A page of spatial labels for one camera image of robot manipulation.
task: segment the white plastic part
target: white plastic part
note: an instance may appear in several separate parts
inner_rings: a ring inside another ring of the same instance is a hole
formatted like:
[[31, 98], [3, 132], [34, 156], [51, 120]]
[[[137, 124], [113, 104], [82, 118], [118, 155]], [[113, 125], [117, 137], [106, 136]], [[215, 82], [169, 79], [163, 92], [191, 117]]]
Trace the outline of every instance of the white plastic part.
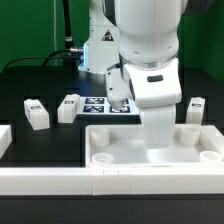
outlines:
[[105, 76], [107, 99], [113, 108], [120, 109], [124, 106], [123, 100], [131, 97], [128, 85], [121, 78], [120, 69], [112, 69]]
[[104, 80], [107, 69], [119, 63], [119, 31], [103, 14], [102, 0], [90, 0], [90, 36], [84, 44], [83, 63], [80, 71], [101, 74]]
[[165, 148], [172, 144], [176, 106], [140, 108], [148, 148]]
[[220, 153], [213, 151], [203, 151], [200, 153], [200, 162], [217, 163], [222, 162], [223, 157]]
[[91, 144], [97, 148], [107, 147], [110, 143], [110, 132], [107, 128], [95, 128], [90, 134]]
[[58, 108], [58, 123], [73, 123], [79, 109], [79, 103], [79, 95], [67, 95]]
[[201, 124], [204, 115], [205, 99], [201, 97], [191, 98], [187, 109], [187, 124]]
[[115, 0], [121, 56], [139, 63], [162, 62], [173, 57], [179, 47], [181, 4], [180, 0]]
[[0, 159], [12, 142], [10, 125], [0, 125]]
[[182, 127], [180, 131], [180, 142], [184, 145], [197, 145], [199, 143], [200, 128], [196, 126]]
[[34, 130], [50, 128], [49, 114], [39, 100], [24, 101], [25, 115]]
[[114, 156], [109, 153], [96, 153], [92, 156], [92, 162], [98, 165], [111, 164], [114, 162]]
[[[158, 75], [162, 75], [163, 80], [148, 81], [148, 77]], [[156, 70], [140, 70], [126, 64], [124, 80], [128, 85], [130, 79], [133, 85], [135, 104], [138, 108], [167, 106], [181, 101], [177, 58], [168, 66]]]
[[[159, 81], [149, 78], [160, 76]], [[178, 59], [157, 70], [139, 70], [124, 66], [124, 80], [131, 80], [131, 91], [139, 108], [149, 148], [162, 148], [171, 144], [176, 118], [175, 103], [181, 100], [178, 78]]]

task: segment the white platform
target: white platform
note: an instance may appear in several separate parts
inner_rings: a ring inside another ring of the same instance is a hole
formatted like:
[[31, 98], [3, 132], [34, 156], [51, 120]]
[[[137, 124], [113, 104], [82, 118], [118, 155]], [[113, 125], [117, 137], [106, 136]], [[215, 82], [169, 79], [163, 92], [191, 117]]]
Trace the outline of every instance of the white platform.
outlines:
[[[87, 149], [88, 133], [93, 127], [89, 126], [86, 129]], [[138, 129], [132, 125], [128, 127], [132, 127], [133, 132]], [[125, 131], [127, 126], [123, 129], [119, 128], [119, 132], [117, 128], [113, 127], [118, 137], [121, 134], [128, 136], [128, 132]], [[176, 139], [178, 139], [179, 128], [178, 126], [176, 128]], [[136, 164], [133, 156], [129, 157], [126, 163], [124, 157], [117, 158], [117, 155], [124, 153], [121, 152], [121, 147], [114, 155], [114, 164], [95, 166], [90, 164], [90, 155], [94, 153], [93, 148], [90, 147], [89, 154], [88, 152], [86, 154], [89, 155], [87, 164], [89, 167], [86, 168], [1, 168], [0, 195], [223, 194], [223, 162], [201, 163], [197, 160], [199, 152], [206, 149], [218, 151], [223, 155], [224, 138], [214, 126], [205, 126], [202, 129], [200, 144], [197, 147], [186, 148], [190, 154], [188, 157], [184, 157], [188, 153], [184, 152], [184, 148], [178, 149], [179, 143], [176, 142], [173, 151], [170, 149], [172, 151], [170, 155], [165, 151], [163, 156], [166, 157], [159, 157], [157, 160], [153, 157], [152, 162], [150, 153], [148, 160], [143, 158], [147, 149], [140, 139], [138, 144], [141, 147], [138, 148], [136, 145], [135, 149], [131, 149], [132, 152], [138, 150], [140, 153], [136, 156]], [[179, 150], [180, 156], [174, 153], [175, 150], [176, 152]]]

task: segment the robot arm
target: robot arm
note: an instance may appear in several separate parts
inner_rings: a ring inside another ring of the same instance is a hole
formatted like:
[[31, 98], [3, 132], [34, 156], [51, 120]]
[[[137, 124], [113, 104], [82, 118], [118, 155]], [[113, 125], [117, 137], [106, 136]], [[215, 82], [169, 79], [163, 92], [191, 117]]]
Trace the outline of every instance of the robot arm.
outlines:
[[175, 104], [181, 100], [176, 58], [180, 17], [183, 13], [203, 12], [213, 1], [103, 1], [105, 15], [108, 14], [108, 2], [115, 9], [123, 79], [118, 78], [118, 71], [110, 72], [116, 78], [109, 76], [106, 79], [108, 100], [113, 106], [122, 106], [117, 102], [128, 95], [128, 91], [119, 92], [123, 89], [121, 83], [126, 83], [139, 108], [149, 148], [168, 147], [173, 139]]

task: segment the black table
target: black table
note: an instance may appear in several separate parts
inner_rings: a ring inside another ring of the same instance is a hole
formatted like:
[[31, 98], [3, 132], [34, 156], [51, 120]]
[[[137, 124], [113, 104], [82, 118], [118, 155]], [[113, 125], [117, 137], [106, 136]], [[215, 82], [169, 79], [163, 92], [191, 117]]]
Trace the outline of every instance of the black table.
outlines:
[[[180, 70], [182, 102], [177, 123], [185, 122], [191, 97], [205, 97], [204, 124], [224, 128], [224, 88], [196, 69]], [[12, 126], [13, 142], [0, 167], [84, 167], [85, 127], [135, 124], [136, 117], [78, 117], [57, 123], [57, 108], [67, 94], [105, 96], [102, 82], [79, 78], [60, 67], [14, 67], [0, 76], [0, 124]], [[33, 131], [23, 101], [39, 99], [51, 128]], [[224, 195], [2, 196], [1, 223], [223, 223]]]

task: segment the cable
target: cable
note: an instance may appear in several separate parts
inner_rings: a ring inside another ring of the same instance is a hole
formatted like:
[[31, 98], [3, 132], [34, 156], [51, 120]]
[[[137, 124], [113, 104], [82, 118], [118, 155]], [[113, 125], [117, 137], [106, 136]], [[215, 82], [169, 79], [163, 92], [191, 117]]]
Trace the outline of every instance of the cable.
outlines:
[[[81, 60], [81, 57], [80, 55], [74, 55], [74, 56], [70, 56], [70, 58], [74, 59], [74, 60]], [[5, 67], [3, 68], [3, 72], [13, 63], [15, 62], [18, 62], [18, 61], [25, 61], [25, 60], [46, 60], [46, 59], [49, 59], [49, 60], [56, 60], [56, 59], [68, 59], [68, 57], [27, 57], [27, 58], [19, 58], [19, 59], [16, 59], [16, 60], [13, 60], [13, 61], [10, 61], [9, 63], [7, 63], [5, 65]]]
[[50, 60], [49, 58], [52, 58], [52, 57], [54, 57], [54, 56], [57, 55], [57, 54], [65, 53], [65, 52], [70, 52], [70, 49], [57, 50], [57, 51], [51, 53], [50, 55], [48, 55], [48, 58], [45, 59], [45, 61], [44, 61], [44, 63], [42, 64], [42, 66], [46, 66], [46, 64], [47, 64], [48, 61]]

